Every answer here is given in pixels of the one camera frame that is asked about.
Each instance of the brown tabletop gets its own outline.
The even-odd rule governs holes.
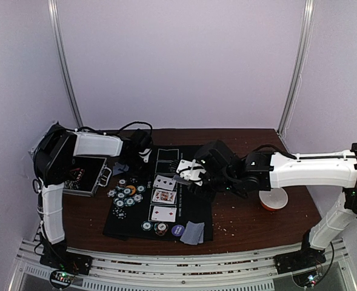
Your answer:
[[[239,156],[261,144],[284,149],[274,130],[268,129],[162,129],[154,130],[154,144],[204,144],[223,140]],[[213,241],[188,246],[174,241],[130,238],[128,241],[102,234],[112,203],[107,197],[114,188],[99,189],[94,198],[64,195],[64,228],[70,247],[134,255],[203,255],[240,252],[294,244],[313,227],[320,216],[306,187],[288,187],[289,203],[277,212],[261,207],[258,193],[242,199],[231,193],[219,193],[212,205]]]

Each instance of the blue poker chip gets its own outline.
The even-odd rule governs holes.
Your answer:
[[[126,206],[130,207],[130,206],[132,206],[132,205],[135,204],[135,201],[134,201],[133,198],[128,197],[128,198],[126,198],[126,199],[124,200],[124,204],[125,204]]]
[[[185,227],[178,224],[176,226],[173,226],[172,228],[172,234],[174,236],[181,236],[184,233]]]
[[[148,232],[153,228],[153,223],[151,221],[144,221],[142,222],[142,230]]]

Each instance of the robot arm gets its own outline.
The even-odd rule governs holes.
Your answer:
[[[41,185],[38,192],[38,212],[42,219],[41,242],[44,245],[44,254],[47,255],[47,264],[47,261],[52,261],[49,265],[56,268],[64,263],[77,265],[74,258],[69,258],[69,253],[66,252],[62,226],[62,191],[64,181],[70,178],[69,172],[75,163],[74,157],[118,156],[130,170],[141,170],[148,160],[150,150],[146,149],[151,141],[150,134],[143,130],[136,130],[131,137],[124,138],[106,135],[96,130],[67,130],[59,124],[49,129],[33,151],[34,171]]]
[[[202,147],[192,162],[180,161],[176,174],[179,179],[192,182],[192,192],[198,195],[214,190],[246,197],[252,190],[341,186],[343,190],[335,205],[305,233],[301,250],[275,257],[278,273],[315,266],[316,259],[325,262],[325,248],[357,218],[357,144],[351,150],[336,153],[252,152],[238,158],[223,142],[214,141]]]

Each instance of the white wall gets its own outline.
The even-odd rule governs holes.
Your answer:
[[[0,1],[0,290],[39,220],[25,155],[54,119],[74,126],[47,1]]]
[[[317,1],[302,86],[285,137],[293,152],[332,152],[357,142],[357,1]],[[324,214],[340,189],[309,188]],[[343,234],[357,267],[357,222]]]
[[[86,125],[276,128],[304,0],[58,1]]]

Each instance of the wire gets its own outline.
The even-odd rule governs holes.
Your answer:
[[[295,155],[291,154],[291,153],[287,153],[285,151],[282,151],[281,149],[279,149],[277,146],[273,145],[273,144],[263,144],[260,145],[259,147],[257,147],[256,149],[253,150],[253,152],[257,152],[258,150],[264,149],[264,148],[270,148],[273,150],[276,150],[277,152],[279,152],[282,156],[285,156],[287,158],[290,159],[298,159]],[[336,156],[302,156],[299,159],[341,159],[344,158],[344,156],[341,155],[336,155]],[[345,156],[346,159],[357,159],[357,156]]]
[[[36,255],[38,255],[38,256],[42,256],[42,254],[37,253],[37,249],[38,249],[38,247],[39,247],[41,244],[42,244],[42,243],[39,242],[39,244],[37,244],[37,245],[34,247],[34,253],[35,253]]]
[[[229,181],[231,181],[231,182],[234,182],[234,183],[240,183],[240,182],[241,182],[241,180],[234,179],[234,178],[232,178],[231,176],[228,175],[228,173],[227,173],[227,167],[222,168],[222,169],[221,169],[221,172],[222,172],[222,174],[224,175],[224,177],[227,178],[227,180],[229,180]]]
[[[36,194],[39,194],[39,191],[41,190],[42,184],[39,179],[33,179],[32,181],[32,186],[33,186],[33,191]]]
[[[282,156],[285,156],[287,158],[290,158],[290,159],[297,159],[296,156],[292,155],[291,153],[288,153],[288,152],[285,152],[284,150],[281,150],[279,147],[273,145],[273,144],[262,144],[260,145],[259,147],[255,148],[254,150],[252,150],[252,152],[257,152],[258,150],[261,150],[261,149],[265,149],[266,147],[270,148],[270,149],[273,149],[275,150],[276,152],[279,152]]]
[[[322,271],[324,270],[322,264],[317,259],[316,259],[316,262],[320,265],[320,267],[321,267],[320,273],[322,273]]]
[[[344,156],[302,156],[299,159],[341,159],[344,158]],[[345,156],[345,159],[357,159],[357,156]]]
[[[89,126],[82,126],[82,127],[78,128],[77,131],[78,132],[83,132],[85,129],[90,131],[90,132],[97,133],[98,135],[104,135],[103,131],[97,130],[97,129],[93,129],[93,128],[89,127]]]
[[[315,284],[316,286],[325,278],[325,276],[329,273],[329,270],[333,264],[333,261],[335,260],[335,247],[333,246],[333,243],[330,242],[330,246],[332,247],[332,259],[330,260],[330,264],[329,264],[329,267],[328,269],[326,269],[326,272],[325,274],[321,277],[320,280],[318,280],[318,282]]]
[[[126,129],[127,127],[130,127],[131,125],[133,124],[144,124],[144,125],[147,125],[149,128],[150,128],[150,136],[152,135],[153,133],[153,126],[148,123],[148,122],[144,122],[144,121],[133,121],[133,122],[130,122],[128,124],[126,124],[125,126],[121,127],[117,132],[116,132],[116,135],[118,135],[122,130]]]

